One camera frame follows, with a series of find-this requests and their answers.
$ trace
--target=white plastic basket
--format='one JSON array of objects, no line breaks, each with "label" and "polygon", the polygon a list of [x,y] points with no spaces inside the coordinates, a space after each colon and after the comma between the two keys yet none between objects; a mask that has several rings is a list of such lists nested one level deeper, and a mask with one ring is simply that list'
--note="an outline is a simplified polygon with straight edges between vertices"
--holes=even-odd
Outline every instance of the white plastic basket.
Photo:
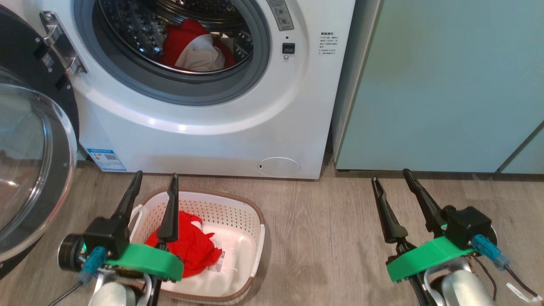
[{"label": "white plastic basket", "polygon": [[[160,226],[169,197],[166,188],[155,191],[134,208],[132,243],[145,243]],[[199,216],[204,233],[224,253],[218,263],[202,273],[176,283],[163,282],[161,295],[206,304],[232,305],[247,294],[261,260],[264,217],[250,200],[219,192],[182,190],[180,210]]]}]

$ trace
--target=red garment in basket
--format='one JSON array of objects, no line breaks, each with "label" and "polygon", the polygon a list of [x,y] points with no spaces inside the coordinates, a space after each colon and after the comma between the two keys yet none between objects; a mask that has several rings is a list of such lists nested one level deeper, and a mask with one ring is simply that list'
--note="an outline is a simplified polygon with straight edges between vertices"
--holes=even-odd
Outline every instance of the red garment in basket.
[{"label": "red garment in basket", "polygon": [[232,52],[196,20],[185,19],[178,26],[167,25],[159,61],[189,71],[213,71],[236,64]]},{"label": "red garment in basket", "polygon": [[[183,278],[197,275],[207,266],[214,265],[221,256],[221,249],[214,247],[210,238],[214,233],[204,234],[191,222],[202,224],[202,219],[180,211],[179,237],[176,242],[167,243],[170,252],[179,256],[183,262]],[[159,239],[157,231],[153,232],[145,244],[155,247]]]}]

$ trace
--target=green plastic part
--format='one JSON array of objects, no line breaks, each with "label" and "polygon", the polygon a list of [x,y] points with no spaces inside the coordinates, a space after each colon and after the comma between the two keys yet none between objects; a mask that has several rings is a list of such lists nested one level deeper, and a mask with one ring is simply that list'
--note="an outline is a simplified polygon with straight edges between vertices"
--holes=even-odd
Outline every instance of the green plastic part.
[{"label": "green plastic part", "polygon": [[163,279],[181,280],[183,263],[175,255],[152,248],[146,244],[131,243],[118,260],[107,260],[106,265],[159,276]]},{"label": "green plastic part", "polygon": [[387,265],[387,272],[392,281],[399,281],[471,252],[474,250],[461,250],[446,237],[439,237],[399,256]]}]

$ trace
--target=washing machine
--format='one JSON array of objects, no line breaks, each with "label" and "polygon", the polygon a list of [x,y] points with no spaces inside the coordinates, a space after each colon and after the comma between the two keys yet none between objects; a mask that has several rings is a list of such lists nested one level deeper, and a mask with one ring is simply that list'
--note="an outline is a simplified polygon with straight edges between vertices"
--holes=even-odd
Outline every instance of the washing machine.
[{"label": "washing machine", "polygon": [[[27,60],[63,70],[55,88],[73,91],[63,107],[103,171],[295,179],[320,176],[354,3],[0,0],[40,34]],[[185,19],[229,39],[236,64],[162,63]]]}]

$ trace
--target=door hinge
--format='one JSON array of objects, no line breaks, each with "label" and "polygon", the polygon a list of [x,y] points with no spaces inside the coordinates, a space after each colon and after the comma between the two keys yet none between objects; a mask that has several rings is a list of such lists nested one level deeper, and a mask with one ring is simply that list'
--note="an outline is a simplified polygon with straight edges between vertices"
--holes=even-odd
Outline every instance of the door hinge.
[{"label": "door hinge", "polygon": [[47,33],[44,37],[44,42],[60,58],[66,76],[70,77],[76,72],[86,73],[87,69],[83,65],[76,49],[72,46],[55,12],[42,11],[40,13],[40,20]]}]

